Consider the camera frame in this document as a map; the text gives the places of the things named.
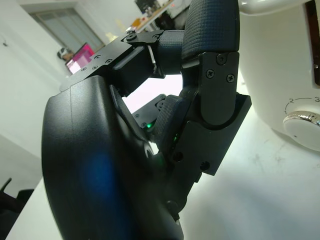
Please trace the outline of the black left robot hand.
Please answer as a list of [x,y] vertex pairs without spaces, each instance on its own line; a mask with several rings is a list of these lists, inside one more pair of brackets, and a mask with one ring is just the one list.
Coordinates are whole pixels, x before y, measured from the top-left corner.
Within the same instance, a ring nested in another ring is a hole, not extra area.
[[238,2],[193,0],[184,30],[116,38],[49,98],[42,175],[63,239],[184,238],[192,186],[251,107],[239,47]]

